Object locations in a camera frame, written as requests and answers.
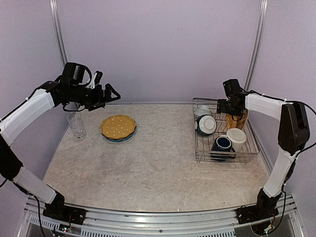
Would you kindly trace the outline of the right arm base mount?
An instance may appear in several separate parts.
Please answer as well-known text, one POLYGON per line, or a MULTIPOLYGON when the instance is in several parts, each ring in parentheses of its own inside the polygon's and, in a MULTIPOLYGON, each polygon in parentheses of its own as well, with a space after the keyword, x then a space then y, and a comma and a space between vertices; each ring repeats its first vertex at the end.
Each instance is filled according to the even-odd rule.
POLYGON ((251 206, 241 206, 236 210, 239 224, 245 224, 270 218, 273 215, 277 216, 279 211, 277 209, 277 202, 282 194, 276 197, 268 197, 261 189, 257 196, 257 202, 251 206))

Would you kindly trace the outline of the large clear glass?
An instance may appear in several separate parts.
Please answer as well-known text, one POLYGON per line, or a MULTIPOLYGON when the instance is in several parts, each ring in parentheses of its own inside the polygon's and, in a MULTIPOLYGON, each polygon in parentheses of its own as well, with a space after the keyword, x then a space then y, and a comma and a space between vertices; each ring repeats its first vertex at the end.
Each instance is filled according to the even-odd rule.
POLYGON ((84 139, 86 137, 86 130, 80 112, 68 113, 67 121, 69 128, 73 132, 73 135, 76 139, 84 139))

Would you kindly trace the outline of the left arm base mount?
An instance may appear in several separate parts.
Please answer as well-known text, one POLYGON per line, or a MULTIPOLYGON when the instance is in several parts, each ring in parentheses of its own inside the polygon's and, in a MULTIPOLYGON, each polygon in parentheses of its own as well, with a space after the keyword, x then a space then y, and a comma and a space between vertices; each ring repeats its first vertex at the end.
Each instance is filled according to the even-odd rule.
POLYGON ((52 203, 45 204, 43 216, 67 222, 69 224, 83 225, 86 210, 83 208, 65 205, 64 196, 59 192, 56 192, 56 196, 52 203))

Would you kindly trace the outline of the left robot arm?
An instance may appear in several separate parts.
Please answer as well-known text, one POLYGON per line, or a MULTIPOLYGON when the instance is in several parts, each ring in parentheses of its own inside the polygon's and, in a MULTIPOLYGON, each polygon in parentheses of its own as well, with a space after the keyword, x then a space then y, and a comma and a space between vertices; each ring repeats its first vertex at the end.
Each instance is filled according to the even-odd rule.
POLYGON ((121 95, 108 83, 100 84, 102 72, 91 73, 85 65, 69 62, 54 81, 37 87, 19 106, 0 120, 0 174, 27 193, 50 205, 50 212, 63 220, 69 208, 61 201, 57 191, 26 169, 11 145, 35 120, 59 105, 79 104, 84 110, 103 108, 107 103, 119 100, 121 95))

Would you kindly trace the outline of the small clear glass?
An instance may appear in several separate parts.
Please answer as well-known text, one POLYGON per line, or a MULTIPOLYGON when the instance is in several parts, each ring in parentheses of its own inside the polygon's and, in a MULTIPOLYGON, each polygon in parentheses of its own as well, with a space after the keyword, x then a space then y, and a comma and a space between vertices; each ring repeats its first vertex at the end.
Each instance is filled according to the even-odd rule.
POLYGON ((81 117, 72 117, 69 121, 69 126, 72 130, 81 131, 84 129, 83 119, 81 117))

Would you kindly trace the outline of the blue polka dot plate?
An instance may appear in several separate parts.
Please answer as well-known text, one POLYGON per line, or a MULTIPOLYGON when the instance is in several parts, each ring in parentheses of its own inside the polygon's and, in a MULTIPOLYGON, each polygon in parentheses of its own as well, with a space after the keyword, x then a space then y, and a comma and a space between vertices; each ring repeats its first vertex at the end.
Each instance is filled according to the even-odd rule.
POLYGON ((114 143, 121 143, 130 140, 135 134, 137 133, 137 128, 126 138, 121 138, 121 139, 110 139, 106 137, 104 134, 102 134, 103 138, 109 142, 114 142, 114 143))

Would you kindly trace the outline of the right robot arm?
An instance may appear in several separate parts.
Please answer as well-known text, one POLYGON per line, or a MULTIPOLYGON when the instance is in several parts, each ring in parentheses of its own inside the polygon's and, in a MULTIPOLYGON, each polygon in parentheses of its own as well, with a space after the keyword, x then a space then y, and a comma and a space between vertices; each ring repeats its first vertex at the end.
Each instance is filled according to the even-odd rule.
POLYGON ((274 98, 254 90, 245 91, 237 79, 223 82, 223 87, 227 98, 218 100, 218 113, 241 117, 244 111, 254 111, 275 118, 279 122, 276 162, 252 209, 255 218, 263 219, 279 200, 286 182, 292 176, 299 155, 308 150, 308 105, 300 101, 274 98))

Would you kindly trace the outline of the yellow polka dot plate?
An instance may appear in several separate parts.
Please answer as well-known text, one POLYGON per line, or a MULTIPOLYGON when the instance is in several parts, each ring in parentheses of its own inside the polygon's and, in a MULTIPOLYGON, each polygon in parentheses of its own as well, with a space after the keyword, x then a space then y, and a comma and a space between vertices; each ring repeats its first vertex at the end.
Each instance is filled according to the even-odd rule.
POLYGON ((111 140, 125 139, 134 133, 137 125, 135 120, 128 115, 113 115, 101 123, 101 133, 111 140))

